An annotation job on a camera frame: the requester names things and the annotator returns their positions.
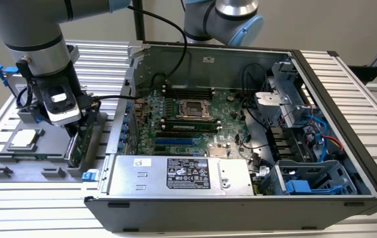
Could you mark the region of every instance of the power supply label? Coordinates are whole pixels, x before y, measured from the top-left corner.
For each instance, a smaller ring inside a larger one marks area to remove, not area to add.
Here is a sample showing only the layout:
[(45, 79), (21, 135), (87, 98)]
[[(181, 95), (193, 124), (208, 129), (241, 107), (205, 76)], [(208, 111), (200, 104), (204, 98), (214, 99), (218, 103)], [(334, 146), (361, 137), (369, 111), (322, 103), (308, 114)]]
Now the power supply label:
[(210, 189), (208, 159), (168, 159), (169, 189)]

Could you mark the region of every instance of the white label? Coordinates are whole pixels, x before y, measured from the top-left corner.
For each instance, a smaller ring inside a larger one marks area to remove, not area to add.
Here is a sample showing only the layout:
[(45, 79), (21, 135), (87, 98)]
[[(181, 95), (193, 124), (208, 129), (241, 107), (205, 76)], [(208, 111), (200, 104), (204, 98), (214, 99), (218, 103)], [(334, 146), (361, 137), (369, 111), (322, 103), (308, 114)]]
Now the white label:
[(152, 159), (135, 159), (135, 167), (152, 166)]

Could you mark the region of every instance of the capacitor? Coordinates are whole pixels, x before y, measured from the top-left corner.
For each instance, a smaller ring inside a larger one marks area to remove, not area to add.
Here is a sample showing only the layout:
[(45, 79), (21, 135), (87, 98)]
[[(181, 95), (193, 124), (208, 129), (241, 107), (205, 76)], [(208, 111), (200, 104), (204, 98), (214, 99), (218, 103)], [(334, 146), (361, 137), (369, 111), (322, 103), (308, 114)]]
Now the capacitor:
[(236, 99), (234, 99), (234, 97), (233, 97), (233, 96), (228, 96), (228, 97), (226, 97), (226, 101), (228, 101), (228, 102), (230, 102), (230, 103), (232, 103), (234, 100), (236, 100)]

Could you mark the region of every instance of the blue latch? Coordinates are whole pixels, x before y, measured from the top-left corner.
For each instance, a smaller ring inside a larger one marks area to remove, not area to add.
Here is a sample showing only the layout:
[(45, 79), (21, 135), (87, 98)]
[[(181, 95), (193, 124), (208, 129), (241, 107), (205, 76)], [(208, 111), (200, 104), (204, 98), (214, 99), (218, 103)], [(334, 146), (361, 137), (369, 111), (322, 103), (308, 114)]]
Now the blue latch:
[(17, 67), (9, 66), (3, 70), (3, 65), (0, 64), (0, 79), (5, 87), (9, 86), (8, 80), (4, 77), (4, 73), (19, 73)]
[(4, 77), (1, 69), (3, 69), (3, 65), (0, 64), (0, 79), (1, 79), (1, 82), (3, 82), (4, 86), (8, 87), (9, 84), (8, 84), (8, 81), (7, 81), (5, 77)]
[(123, 125), (121, 127), (121, 133), (127, 133), (128, 132), (128, 126), (127, 125)]
[(290, 180), (285, 183), (285, 188), (292, 195), (337, 195), (342, 192), (342, 186), (330, 189), (310, 189), (306, 180)]
[(81, 176), (83, 182), (96, 182), (96, 173), (84, 172)]
[(119, 143), (119, 144), (117, 144), (117, 150), (119, 150), (119, 151), (121, 151), (121, 150), (124, 149), (124, 147), (125, 147), (125, 146), (124, 146), (123, 143)]
[(128, 124), (128, 123), (129, 123), (129, 118), (124, 117), (123, 124)]

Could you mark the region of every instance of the label sticker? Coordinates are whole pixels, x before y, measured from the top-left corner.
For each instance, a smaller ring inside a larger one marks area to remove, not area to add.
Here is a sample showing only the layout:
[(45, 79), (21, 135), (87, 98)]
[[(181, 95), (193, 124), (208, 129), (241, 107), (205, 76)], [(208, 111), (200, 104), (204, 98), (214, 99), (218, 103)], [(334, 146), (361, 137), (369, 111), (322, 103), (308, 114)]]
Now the label sticker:
[(149, 167), (152, 166), (152, 159), (135, 159), (135, 167)]
[(208, 159), (168, 159), (169, 189), (210, 189)]

